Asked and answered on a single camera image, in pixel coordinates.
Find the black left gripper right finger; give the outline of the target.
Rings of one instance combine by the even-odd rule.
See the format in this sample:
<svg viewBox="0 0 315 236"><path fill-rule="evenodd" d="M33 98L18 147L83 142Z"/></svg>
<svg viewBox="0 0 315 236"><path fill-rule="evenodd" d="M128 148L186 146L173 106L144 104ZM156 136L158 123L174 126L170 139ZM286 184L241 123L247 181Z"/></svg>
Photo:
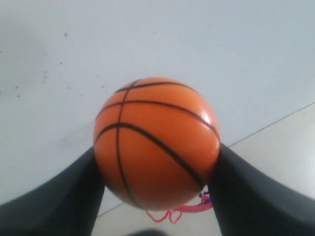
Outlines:
<svg viewBox="0 0 315 236"><path fill-rule="evenodd" d="M313 236L315 201L221 145L208 187L223 236Z"/></svg>

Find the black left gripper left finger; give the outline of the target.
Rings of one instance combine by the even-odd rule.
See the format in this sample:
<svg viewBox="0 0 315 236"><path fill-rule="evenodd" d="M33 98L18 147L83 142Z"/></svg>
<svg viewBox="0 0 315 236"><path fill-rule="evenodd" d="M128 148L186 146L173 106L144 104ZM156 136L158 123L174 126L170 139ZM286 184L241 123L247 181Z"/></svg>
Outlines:
<svg viewBox="0 0 315 236"><path fill-rule="evenodd" d="M2 236L89 236L105 184L93 148L38 188L0 206Z"/></svg>

